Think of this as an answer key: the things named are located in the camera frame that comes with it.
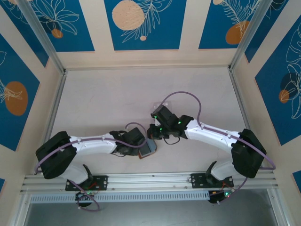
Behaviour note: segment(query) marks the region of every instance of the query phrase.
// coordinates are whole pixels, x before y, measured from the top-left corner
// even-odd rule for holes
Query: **black bracket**
[[[106,191],[108,186],[108,176],[103,175],[95,175],[93,176],[93,180],[90,183],[90,186],[82,187],[85,191]],[[76,192],[79,191],[79,189],[74,186],[73,183],[71,183],[69,180],[66,182],[65,190],[67,192]]]
[[[207,182],[205,173],[193,173],[190,175],[189,182],[192,184],[192,188],[222,188],[223,184],[226,184],[226,187],[233,187],[233,178],[228,177],[223,181],[216,181],[214,185]]]

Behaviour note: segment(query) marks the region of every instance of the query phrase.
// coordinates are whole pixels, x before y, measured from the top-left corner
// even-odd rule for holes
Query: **black joint housing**
[[[144,135],[140,132],[140,130],[137,127],[123,134],[119,133],[118,131],[111,131],[110,134],[113,135],[114,139],[123,141],[130,145],[137,146],[145,141]],[[123,155],[131,156],[137,156],[139,154],[139,148],[129,147],[118,142],[116,143],[116,145],[117,148],[114,151],[115,153],[118,152]]]
[[[251,130],[244,129],[239,135],[239,138],[257,147],[263,154],[267,153]],[[240,141],[232,144],[232,147],[231,153],[235,170],[247,178],[254,178],[264,157]]]
[[[170,135],[174,137],[182,137],[187,139],[185,135],[185,130],[187,129],[188,123],[193,120],[192,117],[187,115],[182,115],[178,118],[175,114],[172,114],[170,110],[160,105],[152,114],[160,125],[156,126],[151,124],[150,128],[147,130],[147,137],[150,139],[169,139]]]
[[[67,132],[58,132],[36,151],[36,156],[41,161],[46,155],[67,143],[70,143],[70,137]],[[51,155],[41,164],[44,178],[52,179],[60,176],[68,168],[75,155],[76,148],[72,145],[65,147],[63,152],[58,151]]]

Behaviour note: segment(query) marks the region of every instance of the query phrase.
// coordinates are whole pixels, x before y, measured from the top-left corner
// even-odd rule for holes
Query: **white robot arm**
[[[147,156],[156,149],[154,139],[168,139],[170,135],[199,140],[214,145],[229,154],[227,159],[215,161],[209,167],[206,179],[212,187],[225,178],[236,174],[248,178],[256,176],[263,157],[234,139],[234,137],[239,137],[246,140],[266,154],[250,130],[227,131],[198,123],[190,116],[183,115],[177,118],[163,105],[160,105],[151,115],[157,123],[150,125],[147,131],[149,138],[147,140],[138,128],[129,132],[111,131],[96,137],[73,137],[68,136],[65,131],[56,134],[36,152],[44,178],[51,179],[61,176],[78,185],[89,183],[91,181],[89,178],[92,175],[85,165],[76,164],[72,161],[75,155],[80,157],[95,153],[119,153],[131,156],[139,155],[140,157],[142,155]],[[63,145],[68,146],[60,150],[59,147]],[[59,151],[49,157],[48,155],[55,149]]]
[[[170,135],[173,135],[179,139],[199,140],[229,154],[227,159],[213,162],[207,170],[206,178],[211,186],[236,174],[254,178],[264,159],[262,155],[266,154],[254,133],[248,129],[242,132],[228,131],[199,123],[187,115],[177,118],[163,105],[160,105],[151,116],[156,124],[150,125],[148,138],[168,139]],[[260,155],[241,141],[255,146],[262,154]]]
[[[145,139],[138,128],[129,132],[111,131],[96,137],[73,137],[62,131],[41,146],[36,156],[45,179],[63,177],[80,185],[88,184],[92,175],[87,166],[73,161],[75,156],[118,153],[142,158],[156,148],[155,143]]]

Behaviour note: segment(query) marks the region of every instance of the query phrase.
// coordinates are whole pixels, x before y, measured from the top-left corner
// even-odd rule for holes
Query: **red wire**
[[[88,189],[92,188],[94,185],[96,185],[96,182],[94,182]]]
[[[225,186],[225,182],[222,182],[222,188],[220,191],[222,191],[224,189],[224,186]]]
[[[226,185],[227,187],[229,187],[229,188],[233,188],[233,187],[231,187],[231,186],[227,185],[225,182],[223,182],[223,183],[224,183],[224,185]]]
[[[96,184],[95,186],[99,186],[99,185]],[[100,186],[95,194],[97,194],[99,191],[100,191]]]

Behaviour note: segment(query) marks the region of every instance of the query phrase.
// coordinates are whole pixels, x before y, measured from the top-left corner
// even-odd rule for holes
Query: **white table surface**
[[[200,99],[203,123],[235,131],[245,127],[227,68],[88,70],[68,72],[52,135],[65,130],[70,136],[97,136],[122,130],[133,121],[147,129],[154,104],[175,91],[188,91]],[[196,118],[198,103],[191,96],[176,94],[168,101],[178,117]],[[228,156],[195,140],[156,143],[157,152],[142,160],[93,154],[75,161],[92,173],[186,172],[207,170],[213,161]]]

